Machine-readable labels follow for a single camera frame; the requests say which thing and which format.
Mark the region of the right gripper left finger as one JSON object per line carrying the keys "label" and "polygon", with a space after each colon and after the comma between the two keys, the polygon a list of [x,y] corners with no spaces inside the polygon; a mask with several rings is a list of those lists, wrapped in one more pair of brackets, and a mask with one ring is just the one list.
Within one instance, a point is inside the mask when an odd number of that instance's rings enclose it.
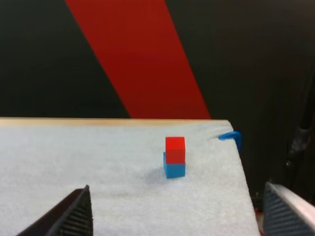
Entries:
{"label": "right gripper left finger", "polygon": [[94,234],[90,188],[75,189],[20,236],[92,236]]}

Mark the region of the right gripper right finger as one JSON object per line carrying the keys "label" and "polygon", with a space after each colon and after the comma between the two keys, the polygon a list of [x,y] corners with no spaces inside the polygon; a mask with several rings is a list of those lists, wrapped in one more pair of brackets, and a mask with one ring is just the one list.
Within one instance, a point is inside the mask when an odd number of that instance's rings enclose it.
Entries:
{"label": "right gripper right finger", "polygon": [[266,236],[315,234],[315,207],[282,185],[266,183],[263,211]]}

